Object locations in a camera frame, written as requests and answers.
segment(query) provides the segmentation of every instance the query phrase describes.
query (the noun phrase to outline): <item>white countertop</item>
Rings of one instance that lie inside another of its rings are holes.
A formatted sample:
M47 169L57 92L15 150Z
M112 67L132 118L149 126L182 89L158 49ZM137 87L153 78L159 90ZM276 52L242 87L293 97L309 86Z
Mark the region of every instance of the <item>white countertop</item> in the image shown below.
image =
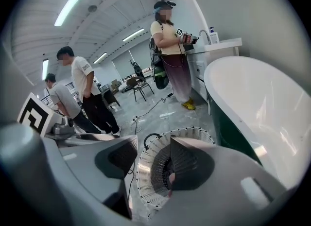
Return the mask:
M239 38L233 38L228 40L220 41L218 44L213 45L204 45L200 47L195 47L193 50L187 51L187 55L189 54L195 54L195 53L201 53L201 52L210 52L214 50L224 49L224 48L230 48L230 47L236 47L242 45L242 39Z

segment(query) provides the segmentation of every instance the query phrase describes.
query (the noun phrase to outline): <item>woman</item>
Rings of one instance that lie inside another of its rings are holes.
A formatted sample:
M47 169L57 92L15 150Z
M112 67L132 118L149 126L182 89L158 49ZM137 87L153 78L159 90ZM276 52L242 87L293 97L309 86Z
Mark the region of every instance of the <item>woman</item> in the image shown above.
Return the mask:
M174 89L177 100L183 107L195 110L193 100L190 98L191 76L189 65L185 55L185 49L180 42L185 42L176 36L177 29L170 21L172 17L172 7L164 2L158 1L154 6L155 22L151 24L150 32L155 40L156 46L162 51L163 65L167 76Z

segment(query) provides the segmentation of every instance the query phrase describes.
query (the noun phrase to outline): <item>faucet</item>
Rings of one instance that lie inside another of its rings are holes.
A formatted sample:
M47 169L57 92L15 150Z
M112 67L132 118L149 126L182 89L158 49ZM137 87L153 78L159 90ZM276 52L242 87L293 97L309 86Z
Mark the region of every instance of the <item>faucet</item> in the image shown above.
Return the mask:
M211 45L210 38L209 38L209 35L208 35L207 31L201 30L200 33L199 33L199 36L201 36L202 32L206 33L206 37L207 37L208 43Z

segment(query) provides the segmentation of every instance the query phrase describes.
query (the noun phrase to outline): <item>bathroom vanity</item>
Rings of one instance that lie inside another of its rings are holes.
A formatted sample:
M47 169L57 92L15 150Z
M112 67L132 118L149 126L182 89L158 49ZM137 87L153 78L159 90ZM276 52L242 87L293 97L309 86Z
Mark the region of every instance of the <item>bathroom vanity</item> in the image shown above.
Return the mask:
M218 58L239 56L239 46L241 45L242 39L234 38L220 41L219 44L204 45L187 51L192 87L205 101L207 101L207 90L204 84L205 69Z

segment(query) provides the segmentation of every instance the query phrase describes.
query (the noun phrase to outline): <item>laundry basket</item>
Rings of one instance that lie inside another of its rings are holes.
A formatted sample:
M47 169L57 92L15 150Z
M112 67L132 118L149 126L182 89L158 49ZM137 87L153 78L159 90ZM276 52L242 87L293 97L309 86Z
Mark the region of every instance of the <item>laundry basket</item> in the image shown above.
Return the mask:
M207 144L215 144L208 132L202 128L191 127L163 133L147 144L140 155L137 167L137 187L141 199L160 209L169 199L169 184L164 170L170 164L171 135L198 139Z

